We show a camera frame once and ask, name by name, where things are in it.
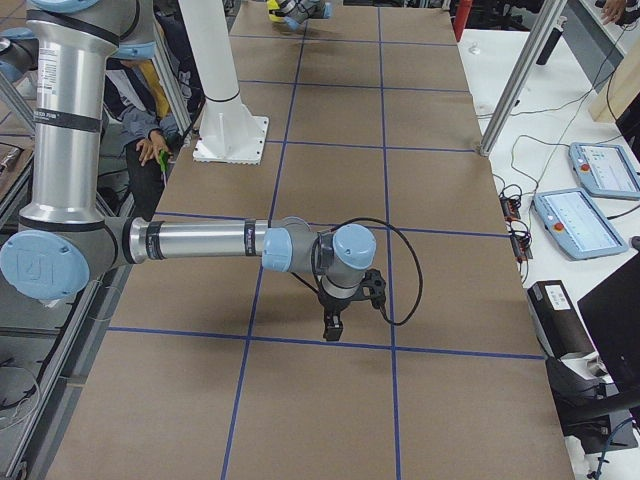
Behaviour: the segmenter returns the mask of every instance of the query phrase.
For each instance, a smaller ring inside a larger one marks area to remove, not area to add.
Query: red object
[[[453,21],[453,33],[456,36],[457,42],[459,42],[460,38],[462,38],[464,27],[467,26],[467,20],[469,18],[469,12],[471,11],[472,5],[473,0],[460,0],[460,3],[458,4],[458,10],[456,10],[456,18]]]

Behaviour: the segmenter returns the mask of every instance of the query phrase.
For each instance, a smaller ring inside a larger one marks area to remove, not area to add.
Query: person's hand
[[[607,0],[602,7],[602,20],[605,25],[617,22],[622,18],[627,8],[627,0]]]
[[[144,167],[149,160],[154,158],[153,143],[151,140],[143,138],[136,143],[136,152],[140,152],[140,164]]]
[[[164,150],[169,155],[171,155],[171,150],[167,146],[167,141],[162,136],[159,130],[153,130],[149,134],[149,139],[151,140],[151,144],[153,145],[153,156],[157,161],[160,161],[160,152]]]

